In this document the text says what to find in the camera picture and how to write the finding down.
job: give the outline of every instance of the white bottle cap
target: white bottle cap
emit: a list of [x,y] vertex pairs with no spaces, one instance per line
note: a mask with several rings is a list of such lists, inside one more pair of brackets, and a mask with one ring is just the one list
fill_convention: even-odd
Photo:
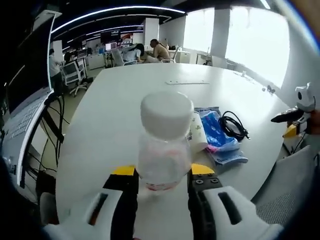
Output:
[[186,136],[194,104],[180,92],[159,91],[145,96],[140,110],[145,130],[158,139],[169,141]]

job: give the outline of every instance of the white table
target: white table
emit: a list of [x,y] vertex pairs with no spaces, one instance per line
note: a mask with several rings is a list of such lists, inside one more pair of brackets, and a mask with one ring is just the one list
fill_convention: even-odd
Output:
[[[205,80],[210,84],[168,85],[166,81]],[[68,208],[102,188],[116,166],[136,164],[138,137],[143,131],[140,102],[150,92],[175,90],[186,94],[195,107],[219,106],[233,111],[248,129],[241,150],[248,157],[219,175],[251,199],[265,182],[280,152],[285,123],[272,123],[288,107],[232,71],[195,64],[139,64],[104,69],[96,77],[74,113],[61,147],[56,177],[56,204],[62,221]],[[203,153],[196,162],[210,165]],[[135,237],[143,240],[193,239],[186,178],[159,197],[138,196]]]

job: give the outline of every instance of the laptop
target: laptop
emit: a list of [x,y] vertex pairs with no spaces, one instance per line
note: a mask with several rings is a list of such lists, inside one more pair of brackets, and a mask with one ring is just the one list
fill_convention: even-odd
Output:
[[3,126],[2,157],[13,183],[25,187],[24,159],[39,124],[45,101],[54,93],[49,74],[49,49],[54,14],[18,47],[17,61],[6,82],[10,113]]

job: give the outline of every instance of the window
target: window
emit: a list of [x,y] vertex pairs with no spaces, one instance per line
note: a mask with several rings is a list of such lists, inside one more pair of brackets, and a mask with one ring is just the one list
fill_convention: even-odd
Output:
[[188,13],[185,19],[183,47],[210,53],[214,20],[214,8]]
[[274,12],[233,7],[225,57],[281,88],[289,61],[287,20]]

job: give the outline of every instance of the plastic bottle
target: plastic bottle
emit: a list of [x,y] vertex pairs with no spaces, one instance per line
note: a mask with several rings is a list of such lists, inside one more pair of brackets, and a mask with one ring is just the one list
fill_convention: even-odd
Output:
[[175,91],[147,95],[140,114],[145,132],[140,137],[137,172],[152,191],[174,188],[191,168],[191,153],[186,135],[194,105]]

